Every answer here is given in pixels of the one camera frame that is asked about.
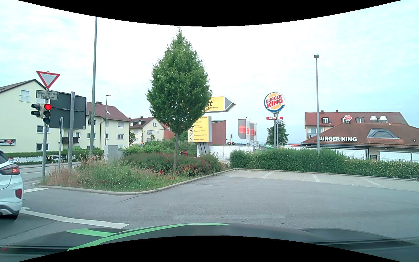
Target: curb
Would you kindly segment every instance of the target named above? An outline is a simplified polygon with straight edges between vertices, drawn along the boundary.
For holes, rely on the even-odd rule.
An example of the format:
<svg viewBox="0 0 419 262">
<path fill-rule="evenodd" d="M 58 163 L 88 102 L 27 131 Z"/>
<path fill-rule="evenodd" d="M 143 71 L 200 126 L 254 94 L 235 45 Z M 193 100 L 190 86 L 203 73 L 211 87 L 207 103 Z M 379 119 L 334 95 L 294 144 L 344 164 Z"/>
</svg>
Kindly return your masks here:
<svg viewBox="0 0 419 262">
<path fill-rule="evenodd" d="M 416 182 L 419 182 L 419 180 L 414 180 L 414 179 L 405 179 L 405 178 L 387 178 L 387 177 L 376 177 L 376 176 L 347 175 L 347 174 L 318 173 L 318 172 L 303 172 L 303 171 L 286 171 L 286 170 L 253 169 L 253 168 L 233 168 L 232 170 L 244 170 L 244 171 L 276 171 L 276 172 L 291 172 L 291 173 L 304 173 L 304 174 L 319 174 L 319 175 L 351 176 L 351 177 L 379 178 L 379 179 L 393 179 L 393 180 L 404 180 L 404 181 L 416 181 Z"/>
<path fill-rule="evenodd" d="M 206 176 L 202 176 L 199 178 L 194 178 L 194 179 L 190 179 L 190 180 L 186 180 L 186 181 L 182 181 L 176 184 L 172 184 L 169 186 L 165 186 L 163 188 L 157 188 L 157 189 L 153 189 L 153 190 L 148 190 L 148 191 L 141 191 L 141 192 L 113 192 L 113 191 L 106 191 L 106 190 L 97 190 L 97 189 L 87 189 L 87 188 L 68 188 L 68 187 L 59 187 L 59 186 L 37 186 L 39 188 L 53 188 L 53 189 L 62 189 L 62 190 L 70 190 L 70 191 L 80 191 L 80 192 L 88 192 L 88 193 L 97 193 L 97 194 L 107 194 L 107 195 L 141 195 L 141 194 L 149 194 L 149 193 L 154 193 L 154 192 L 158 192 L 158 191 L 162 191 L 168 188 L 173 188 L 179 185 L 183 185 L 183 184 L 187 184 L 196 180 L 200 180 L 203 178 L 207 178 L 210 176 L 215 176 L 218 174 L 222 174 L 225 172 L 229 172 L 234 170 L 234 168 L 232 169 L 228 169 L 228 170 L 224 170 L 221 172 L 217 172 L 211 175 L 206 175 Z"/>
</svg>

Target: yellow sign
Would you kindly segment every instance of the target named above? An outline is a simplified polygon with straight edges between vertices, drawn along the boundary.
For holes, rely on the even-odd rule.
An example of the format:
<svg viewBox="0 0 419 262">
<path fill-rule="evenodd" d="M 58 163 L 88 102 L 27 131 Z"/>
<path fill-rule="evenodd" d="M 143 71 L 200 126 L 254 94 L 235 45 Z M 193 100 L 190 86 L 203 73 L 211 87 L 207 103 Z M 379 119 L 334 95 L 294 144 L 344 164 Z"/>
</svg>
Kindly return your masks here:
<svg viewBox="0 0 419 262">
<path fill-rule="evenodd" d="M 211 142 L 211 116 L 203 116 L 189 129 L 189 142 Z"/>
<path fill-rule="evenodd" d="M 208 102 L 206 106 L 207 113 L 217 113 L 217 112 L 227 112 L 232 107 L 234 103 L 225 97 L 214 97 Z"/>
</svg>

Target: traffic light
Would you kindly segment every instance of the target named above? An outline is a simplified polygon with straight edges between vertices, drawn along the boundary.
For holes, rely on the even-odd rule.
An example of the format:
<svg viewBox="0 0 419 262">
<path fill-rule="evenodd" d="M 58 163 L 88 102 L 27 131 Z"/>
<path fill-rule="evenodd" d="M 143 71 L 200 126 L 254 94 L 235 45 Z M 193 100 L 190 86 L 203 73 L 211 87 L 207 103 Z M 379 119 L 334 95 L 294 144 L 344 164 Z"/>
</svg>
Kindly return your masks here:
<svg viewBox="0 0 419 262">
<path fill-rule="evenodd" d="M 32 108 L 35 108 L 37 111 L 32 111 L 32 115 L 36 116 L 36 117 L 40 117 L 41 115 L 41 106 L 39 104 L 32 104 Z"/>
<path fill-rule="evenodd" d="M 51 105 L 50 104 L 44 104 L 43 107 L 45 110 L 43 111 L 43 122 L 45 124 L 49 124 L 50 120 L 49 117 L 51 116 Z"/>
</svg>

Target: green stripe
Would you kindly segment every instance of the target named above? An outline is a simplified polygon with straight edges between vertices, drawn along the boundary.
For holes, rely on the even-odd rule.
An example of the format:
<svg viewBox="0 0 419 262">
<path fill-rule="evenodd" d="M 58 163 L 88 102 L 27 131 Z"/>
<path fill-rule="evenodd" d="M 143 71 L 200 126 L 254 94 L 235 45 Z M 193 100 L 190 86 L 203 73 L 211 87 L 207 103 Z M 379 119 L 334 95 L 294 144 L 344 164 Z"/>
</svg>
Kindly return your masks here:
<svg viewBox="0 0 419 262">
<path fill-rule="evenodd" d="M 102 231 L 96 231 L 96 230 L 91 230 L 91 229 L 72 229 L 72 230 L 66 230 L 66 232 L 79 234 L 79 235 L 91 235 L 91 236 L 101 236 L 101 237 L 106 237 L 106 236 L 116 234 L 116 233 L 102 232 Z"/>
<path fill-rule="evenodd" d="M 104 237 L 102 239 L 91 241 L 90 243 L 86 243 L 86 244 L 83 244 L 83 245 L 80 245 L 80 246 L 77 246 L 77 247 L 71 247 L 71 248 L 68 249 L 68 251 L 69 250 L 83 248 L 83 247 L 93 247 L 93 246 L 100 245 L 100 244 L 102 244 L 104 242 L 116 240 L 116 239 L 123 238 L 123 237 L 132 236 L 132 235 L 138 235 L 138 234 L 152 232 L 152 231 L 157 231 L 157 230 L 161 230 L 161 229 L 171 229 L 171 228 L 183 227 L 183 226 L 187 226 L 187 225 L 223 226 L 223 225 L 230 225 L 230 224 L 219 224 L 219 223 L 191 223 L 191 224 L 170 225 L 170 226 L 157 227 L 157 228 L 152 228 L 152 229 L 148 228 L 148 229 L 133 231 L 133 232 L 129 232 L 129 233 L 123 233 L 123 234 L 118 234 L 118 235 L 112 235 L 112 236 Z"/>
</svg>

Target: yield sign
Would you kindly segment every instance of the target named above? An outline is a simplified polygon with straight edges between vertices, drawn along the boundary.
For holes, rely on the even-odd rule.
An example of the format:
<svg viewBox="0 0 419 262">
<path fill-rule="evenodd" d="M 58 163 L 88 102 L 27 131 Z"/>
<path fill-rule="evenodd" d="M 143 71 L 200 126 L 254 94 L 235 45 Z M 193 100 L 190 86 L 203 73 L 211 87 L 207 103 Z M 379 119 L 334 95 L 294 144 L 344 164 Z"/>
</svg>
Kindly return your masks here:
<svg viewBox="0 0 419 262">
<path fill-rule="evenodd" d="M 46 89 L 48 89 L 48 90 L 53 85 L 53 83 L 56 81 L 56 79 L 58 79 L 58 77 L 60 76 L 60 74 L 49 73 L 49 72 L 37 71 L 36 73 L 41 78 L 41 80 L 43 81 L 43 84 L 45 85 Z"/>
</svg>

